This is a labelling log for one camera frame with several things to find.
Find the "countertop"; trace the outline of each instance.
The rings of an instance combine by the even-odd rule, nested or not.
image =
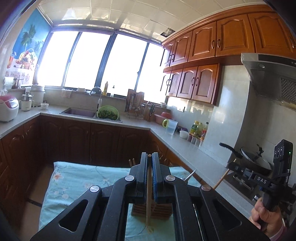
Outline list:
[[[124,114],[120,115],[122,123],[61,114],[61,112],[67,108],[68,107],[65,106],[50,105],[47,110],[42,110],[41,107],[35,107],[26,112],[19,110],[19,113],[15,119],[7,123],[0,123],[0,139],[27,121],[39,115],[46,115],[104,125],[150,130],[187,166],[189,166],[192,170],[196,169],[196,174],[199,175],[210,186],[214,186],[227,170],[220,163],[200,151],[197,146],[187,142],[187,140],[180,138],[178,134],[166,134],[165,129],[155,122],[147,122],[145,120],[137,120],[133,118],[130,119]],[[221,182],[216,191],[245,217],[248,218],[250,216],[253,206],[233,188],[231,188],[225,181]]]

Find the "rice cooker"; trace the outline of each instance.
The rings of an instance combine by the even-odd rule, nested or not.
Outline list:
[[[33,96],[32,100],[34,101],[33,106],[41,106],[43,103],[43,97],[45,94],[44,86],[41,85],[32,85],[30,94]]]
[[[18,100],[12,95],[0,96],[0,121],[10,121],[17,116]]]

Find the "range hood vent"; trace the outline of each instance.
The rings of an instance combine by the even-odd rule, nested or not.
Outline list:
[[[296,105],[296,60],[257,53],[242,53],[258,95]]]

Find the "finger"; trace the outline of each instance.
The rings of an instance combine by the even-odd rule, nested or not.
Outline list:
[[[251,211],[251,217],[255,222],[259,220],[259,212],[257,212],[254,208]]]
[[[269,224],[276,223],[280,219],[280,212],[270,212],[265,207],[259,207],[260,218]]]
[[[252,217],[249,217],[249,220],[251,221],[252,224],[254,224],[257,228],[261,229],[261,225],[257,222],[255,222]]]
[[[258,210],[258,209],[259,209],[260,207],[264,207],[264,205],[263,205],[263,202],[262,202],[262,197],[258,199],[258,201],[256,202],[256,204],[255,204],[255,207],[254,207],[254,208],[256,209],[256,211],[258,211],[258,212],[259,212],[259,210]]]

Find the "ventilation grille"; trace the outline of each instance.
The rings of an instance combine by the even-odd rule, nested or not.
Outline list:
[[[281,96],[283,99],[296,103],[296,80],[281,77]]]

